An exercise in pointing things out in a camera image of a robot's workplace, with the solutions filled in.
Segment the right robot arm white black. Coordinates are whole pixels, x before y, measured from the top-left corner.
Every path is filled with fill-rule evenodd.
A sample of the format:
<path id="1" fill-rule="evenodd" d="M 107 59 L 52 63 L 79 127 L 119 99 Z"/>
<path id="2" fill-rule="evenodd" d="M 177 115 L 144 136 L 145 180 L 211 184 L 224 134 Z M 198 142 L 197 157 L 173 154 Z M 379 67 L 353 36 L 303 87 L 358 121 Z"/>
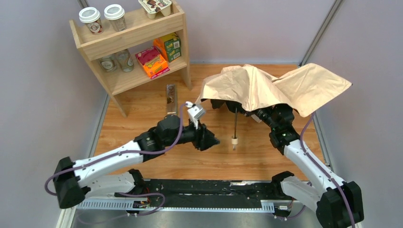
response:
<path id="1" fill-rule="evenodd" d="M 354 228 L 364 220 L 362 191 L 354 182 L 346 182 L 317 158 L 293 127 L 293 108 L 287 104 L 252 111 L 270 129 L 270 142 L 291 160 L 311 182 L 307 185 L 291 172 L 278 174 L 280 190 L 315 212 L 324 228 Z"/>

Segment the beige umbrella with black shaft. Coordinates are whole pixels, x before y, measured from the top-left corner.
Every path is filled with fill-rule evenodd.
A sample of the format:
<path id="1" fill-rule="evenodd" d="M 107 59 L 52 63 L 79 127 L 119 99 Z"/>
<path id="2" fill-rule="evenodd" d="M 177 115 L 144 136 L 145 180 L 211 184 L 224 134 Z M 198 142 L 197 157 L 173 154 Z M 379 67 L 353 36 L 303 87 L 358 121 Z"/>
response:
<path id="1" fill-rule="evenodd" d="M 197 100 L 233 101 L 245 111 L 287 104 L 307 117 L 352 86 L 347 79 L 309 63 L 277 78 L 252 65 L 224 67 L 205 78 Z"/>

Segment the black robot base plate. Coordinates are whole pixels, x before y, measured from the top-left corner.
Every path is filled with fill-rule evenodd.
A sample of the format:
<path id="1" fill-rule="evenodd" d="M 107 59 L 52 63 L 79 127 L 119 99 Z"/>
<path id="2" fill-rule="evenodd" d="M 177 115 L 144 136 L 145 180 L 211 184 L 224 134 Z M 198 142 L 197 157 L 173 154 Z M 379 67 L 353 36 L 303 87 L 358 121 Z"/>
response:
<path id="1" fill-rule="evenodd" d="M 255 182 L 239 185 L 239 181 L 225 180 L 167 180 L 151 179 L 144 182 L 143 194 L 161 193 L 167 199 L 180 196 L 240 196 L 257 200 L 291 200 L 271 182 Z"/>

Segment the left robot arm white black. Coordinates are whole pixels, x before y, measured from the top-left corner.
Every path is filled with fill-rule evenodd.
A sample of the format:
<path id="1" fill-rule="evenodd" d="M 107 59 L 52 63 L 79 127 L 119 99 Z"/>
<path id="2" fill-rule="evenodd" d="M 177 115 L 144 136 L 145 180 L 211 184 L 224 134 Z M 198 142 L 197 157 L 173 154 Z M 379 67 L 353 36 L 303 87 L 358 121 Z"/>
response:
<path id="1" fill-rule="evenodd" d="M 58 162 L 52 179 L 58 205 L 68 209 L 87 198 L 110 193 L 116 197 L 144 197 L 147 191 L 140 171 L 131 169 L 121 175 L 111 172 L 149 161 L 185 143 L 204 151 L 220 141 L 200 121 L 183 126 L 178 116 L 167 115 L 155 127 L 114 150 L 77 161 L 65 157 Z"/>

